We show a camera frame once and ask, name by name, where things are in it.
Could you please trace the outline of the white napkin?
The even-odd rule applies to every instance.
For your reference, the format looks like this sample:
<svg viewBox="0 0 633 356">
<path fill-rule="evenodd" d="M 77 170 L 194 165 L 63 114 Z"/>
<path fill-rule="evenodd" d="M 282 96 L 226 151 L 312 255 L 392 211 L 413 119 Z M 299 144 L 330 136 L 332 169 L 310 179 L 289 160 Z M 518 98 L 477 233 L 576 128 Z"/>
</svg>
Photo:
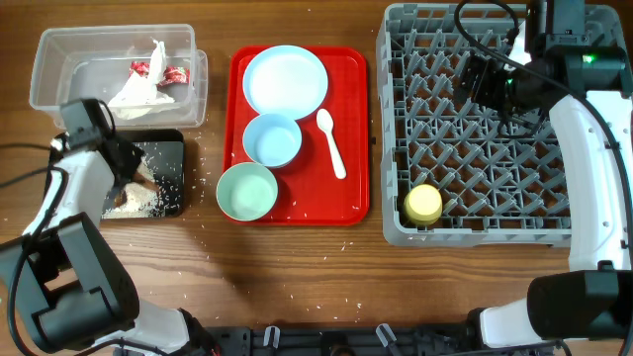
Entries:
<svg viewBox="0 0 633 356">
<path fill-rule="evenodd" d="M 108 107 L 119 119 L 132 120 L 165 111 L 165 105 L 175 102 L 171 96 L 158 90 L 167 69 L 166 49 L 164 42 L 153 42 L 155 49 L 149 62 L 134 61 L 128 81 L 108 103 Z"/>
</svg>

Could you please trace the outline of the red snack wrapper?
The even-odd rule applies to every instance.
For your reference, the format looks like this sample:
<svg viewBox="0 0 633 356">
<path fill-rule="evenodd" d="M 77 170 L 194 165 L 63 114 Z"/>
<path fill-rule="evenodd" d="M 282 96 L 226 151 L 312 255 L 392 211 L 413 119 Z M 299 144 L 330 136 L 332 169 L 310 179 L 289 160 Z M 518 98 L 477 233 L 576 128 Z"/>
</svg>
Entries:
<svg viewBox="0 0 633 356">
<path fill-rule="evenodd" d="M 130 74 L 136 73 L 141 77 L 149 74 L 149 63 L 133 61 L 130 67 Z M 158 87 L 171 84 L 188 84 L 190 82 L 190 69 L 186 67 L 167 66 L 163 72 L 162 80 L 158 82 Z"/>
</svg>

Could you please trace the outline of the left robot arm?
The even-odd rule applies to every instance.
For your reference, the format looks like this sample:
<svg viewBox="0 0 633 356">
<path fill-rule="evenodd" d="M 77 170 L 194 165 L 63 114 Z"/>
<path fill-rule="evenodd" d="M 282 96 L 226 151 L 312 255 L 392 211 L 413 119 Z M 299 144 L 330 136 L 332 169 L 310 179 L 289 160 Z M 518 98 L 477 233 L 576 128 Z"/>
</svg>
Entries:
<svg viewBox="0 0 633 356">
<path fill-rule="evenodd" d="M 220 354 L 218 342 L 187 311 L 139 298 L 99 230 L 108 194 L 133 182 L 142 150 L 117 133 L 102 100 L 73 100 L 60 112 L 66 134 L 59 160 L 42 170 L 42 205 L 21 236 L 1 246 L 14 344 L 31 354 L 19 333 L 21 322 L 48 354 L 90 355 L 108 346 L 122 355 Z"/>
</svg>

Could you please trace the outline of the yellow plastic cup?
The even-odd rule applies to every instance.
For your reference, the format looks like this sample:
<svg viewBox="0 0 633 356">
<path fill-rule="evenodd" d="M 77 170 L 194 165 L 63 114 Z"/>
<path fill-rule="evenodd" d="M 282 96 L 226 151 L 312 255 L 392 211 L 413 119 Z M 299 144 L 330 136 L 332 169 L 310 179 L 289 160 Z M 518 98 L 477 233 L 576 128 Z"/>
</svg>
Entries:
<svg viewBox="0 0 633 356">
<path fill-rule="evenodd" d="M 405 197 L 404 210 L 412 223 L 430 225 L 437 222 L 443 210 L 439 190 L 428 184 L 415 186 Z"/>
</svg>

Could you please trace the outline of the light blue bowl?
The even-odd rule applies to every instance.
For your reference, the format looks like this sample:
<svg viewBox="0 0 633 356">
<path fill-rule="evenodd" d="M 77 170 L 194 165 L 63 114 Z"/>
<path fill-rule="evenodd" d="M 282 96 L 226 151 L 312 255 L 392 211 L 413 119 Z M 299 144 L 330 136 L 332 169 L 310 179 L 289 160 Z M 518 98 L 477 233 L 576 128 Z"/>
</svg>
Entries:
<svg viewBox="0 0 633 356">
<path fill-rule="evenodd" d="M 246 155 L 268 168 L 288 165 L 302 147 L 303 134 L 295 120 L 278 114 L 252 119 L 242 136 Z"/>
</svg>

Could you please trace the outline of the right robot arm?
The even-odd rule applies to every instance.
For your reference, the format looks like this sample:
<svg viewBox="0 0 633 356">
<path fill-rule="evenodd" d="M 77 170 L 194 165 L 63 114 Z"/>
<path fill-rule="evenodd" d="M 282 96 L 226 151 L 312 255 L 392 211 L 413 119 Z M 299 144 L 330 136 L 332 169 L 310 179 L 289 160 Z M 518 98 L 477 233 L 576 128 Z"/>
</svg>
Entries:
<svg viewBox="0 0 633 356">
<path fill-rule="evenodd" d="M 550 340 L 632 346 L 632 70 L 626 48 L 586 33 L 581 1 L 533 1 L 508 33 L 511 52 L 477 44 L 454 97 L 502 124 L 539 110 L 565 168 L 569 271 L 534 279 L 524 299 L 476 312 L 482 343 L 503 350 Z"/>
</svg>

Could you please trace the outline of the light blue plate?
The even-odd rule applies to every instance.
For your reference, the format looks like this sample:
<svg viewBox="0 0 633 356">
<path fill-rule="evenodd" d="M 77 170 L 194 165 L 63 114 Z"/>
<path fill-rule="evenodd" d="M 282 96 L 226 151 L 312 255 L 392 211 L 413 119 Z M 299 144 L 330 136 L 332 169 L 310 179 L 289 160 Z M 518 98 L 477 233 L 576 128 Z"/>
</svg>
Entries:
<svg viewBox="0 0 633 356">
<path fill-rule="evenodd" d="M 297 121 L 323 103 L 328 76 L 324 64 L 312 51 L 295 45 L 276 45 L 256 54 L 247 64 L 242 91 L 256 113 Z"/>
</svg>

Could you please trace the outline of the white rice pile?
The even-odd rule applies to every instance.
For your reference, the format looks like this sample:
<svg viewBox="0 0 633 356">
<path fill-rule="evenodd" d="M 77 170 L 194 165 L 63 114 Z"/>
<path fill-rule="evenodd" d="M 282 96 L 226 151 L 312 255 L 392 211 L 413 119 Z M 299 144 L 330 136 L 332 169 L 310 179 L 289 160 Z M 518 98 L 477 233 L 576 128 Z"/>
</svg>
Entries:
<svg viewBox="0 0 633 356">
<path fill-rule="evenodd" d="M 144 151 L 138 173 L 143 183 L 114 187 L 104 203 L 102 219 L 149 219 L 176 217 L 184 203 L 184 144 L 176 141 L 136 142 Z M 114 199 L 125 191 L 127 201 L 115 208 Z"/>
</svg>

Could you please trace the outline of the brown food scrap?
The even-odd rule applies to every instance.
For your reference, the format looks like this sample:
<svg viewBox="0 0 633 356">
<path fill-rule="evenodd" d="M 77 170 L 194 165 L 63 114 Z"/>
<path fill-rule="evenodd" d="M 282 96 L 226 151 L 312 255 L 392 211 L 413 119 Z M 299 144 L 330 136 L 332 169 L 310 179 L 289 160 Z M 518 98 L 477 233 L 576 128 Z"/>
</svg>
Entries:
<svg viewBox="0 0 633 356">
<path fill-rule="evenodd" d="M 127 201 L 127 195 L 125 191 L 120 191 L 114 199 L 114 207 L 117 208 L 123 205 Z"/>
</svg>

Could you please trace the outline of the mint green bowl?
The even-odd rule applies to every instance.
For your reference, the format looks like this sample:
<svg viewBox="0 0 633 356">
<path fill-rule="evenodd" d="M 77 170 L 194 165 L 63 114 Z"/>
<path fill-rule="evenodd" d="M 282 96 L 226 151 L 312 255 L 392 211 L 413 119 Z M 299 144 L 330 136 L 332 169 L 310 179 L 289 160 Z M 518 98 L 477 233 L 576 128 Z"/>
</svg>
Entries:
<svg viewBox="0 0 633 356">
<path fill-rule="evenodd" d="M 268 168 L 244 162 L 223 173 L 217 184 L 216 197 L 226 216 L 238 222 L 252 222 L 272 210 L 278 192 L 277 180 Z"/>
</svg>

